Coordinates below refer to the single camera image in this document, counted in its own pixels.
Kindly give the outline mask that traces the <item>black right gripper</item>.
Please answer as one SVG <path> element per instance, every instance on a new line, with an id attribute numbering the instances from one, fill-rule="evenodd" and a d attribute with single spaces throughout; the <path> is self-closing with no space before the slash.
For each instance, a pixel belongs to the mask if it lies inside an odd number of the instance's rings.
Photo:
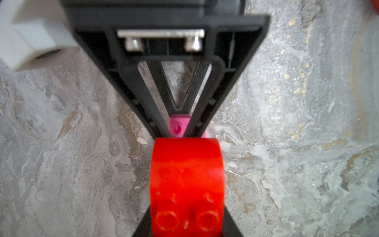
<path id="1" fill-rule="evenodd" d="M 75 39 L 153 139 L 168 126 L 140 61 L 207 61 L 212 71 L 185 131 L 200 138 L 267 34 L 243 1 L 61 1 Z"/>

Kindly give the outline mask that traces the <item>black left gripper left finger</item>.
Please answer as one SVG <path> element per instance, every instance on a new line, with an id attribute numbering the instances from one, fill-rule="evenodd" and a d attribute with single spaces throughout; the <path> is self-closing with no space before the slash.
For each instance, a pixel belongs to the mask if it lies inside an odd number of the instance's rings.
<path id="1" fill-rule="evenodd" d="M 138 227 L 134 231 L 132 237 L 152 237 L 152 218 L 151 218 L 151 207 L 149 206 L 145 212 L 142 220 L 140 221 Z"/>

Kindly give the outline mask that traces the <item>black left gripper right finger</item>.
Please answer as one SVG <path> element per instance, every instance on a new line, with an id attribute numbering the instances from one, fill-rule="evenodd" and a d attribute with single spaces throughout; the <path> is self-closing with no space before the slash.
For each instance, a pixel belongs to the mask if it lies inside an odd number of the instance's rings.
<path id="1" fill-rule="evenodd" d="M 226 206 L 224 206 L 223 237 L 243 237 L 242 232 L 233 220 Z"/>

